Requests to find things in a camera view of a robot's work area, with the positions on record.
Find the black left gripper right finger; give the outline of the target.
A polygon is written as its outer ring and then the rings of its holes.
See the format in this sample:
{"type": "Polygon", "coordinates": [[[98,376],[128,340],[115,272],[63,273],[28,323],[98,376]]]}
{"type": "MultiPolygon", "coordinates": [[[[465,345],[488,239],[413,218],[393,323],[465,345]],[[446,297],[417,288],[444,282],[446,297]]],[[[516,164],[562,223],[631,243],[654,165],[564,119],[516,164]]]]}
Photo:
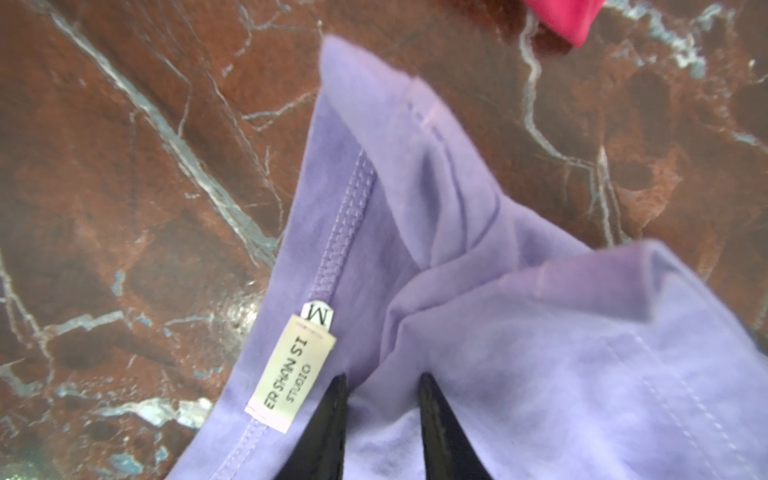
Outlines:
{"type": "Polygon", "coordinates": [[[491,476],[478,458],[435,378],[418,383],[425,472],[428,480],[481,480],[491,476]]]}

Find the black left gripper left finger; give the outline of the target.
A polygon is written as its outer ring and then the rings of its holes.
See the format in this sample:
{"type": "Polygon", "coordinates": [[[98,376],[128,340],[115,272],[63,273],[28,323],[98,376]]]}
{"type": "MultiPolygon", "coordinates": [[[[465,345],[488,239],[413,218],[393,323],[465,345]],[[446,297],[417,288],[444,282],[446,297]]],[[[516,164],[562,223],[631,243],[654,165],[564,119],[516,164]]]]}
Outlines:
{"type": "Polygon", "coordinates": [[[341,480],[347,428],[348,382],[335,376],[277,480],[341,480]]]}

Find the purple printed t-shirt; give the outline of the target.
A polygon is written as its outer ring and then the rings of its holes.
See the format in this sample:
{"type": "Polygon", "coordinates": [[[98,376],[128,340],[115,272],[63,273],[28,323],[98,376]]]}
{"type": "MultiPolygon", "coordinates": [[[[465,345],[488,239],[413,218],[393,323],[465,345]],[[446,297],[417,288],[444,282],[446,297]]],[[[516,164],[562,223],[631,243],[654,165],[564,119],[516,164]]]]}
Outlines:
{"type": "Polygon", "coordinates": [[[274,479],[331,384],[347,479],[423,479],[417,389],[462,477],[763,479],[767,360],[664,244],[593,250],[507,197],[423,81],[323,41],[268,292],[173,479],[274,479]]]}

